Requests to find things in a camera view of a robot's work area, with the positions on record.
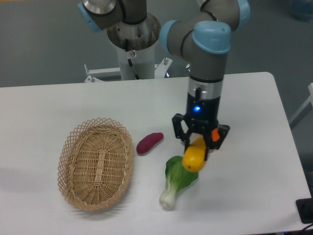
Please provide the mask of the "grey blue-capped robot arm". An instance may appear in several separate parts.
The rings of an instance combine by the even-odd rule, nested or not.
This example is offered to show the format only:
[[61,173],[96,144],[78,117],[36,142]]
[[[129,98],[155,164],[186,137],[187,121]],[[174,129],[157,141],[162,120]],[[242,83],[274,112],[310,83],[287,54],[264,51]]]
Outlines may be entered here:
[[190,149],[190,136],[203,136],[201,158],[219,149],[229,127],[217,114],[231,33],[250,19],[246,0],[201,0],[200,14],[187,21],[161,25],[144,0],[82,0],[78,8],[89,28],[106,30],[118,53],[123,80],[155,76],[154,47],[160,43],[190,64],[186,113],[174,115],[175,135]]

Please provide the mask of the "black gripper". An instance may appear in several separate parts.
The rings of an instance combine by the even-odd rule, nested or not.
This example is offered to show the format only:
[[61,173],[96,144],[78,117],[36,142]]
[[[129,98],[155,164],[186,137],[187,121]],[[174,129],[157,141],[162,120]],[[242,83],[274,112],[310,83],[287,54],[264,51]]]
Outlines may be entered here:
[[[204,161],[207,161],[210,150],[220,149],[230,130],[230,126],[218,124],[219,103],[220,97],[196,100],[194,96],[188,94],[186,114],[177,113],[172,118],[175,136],[184,143],[184,151],[190,145],[191,134],[202,134],[202,128],[205,127],[203,132],[205,142]],[[188,127],[186,132],[182,127],[183,121]]]

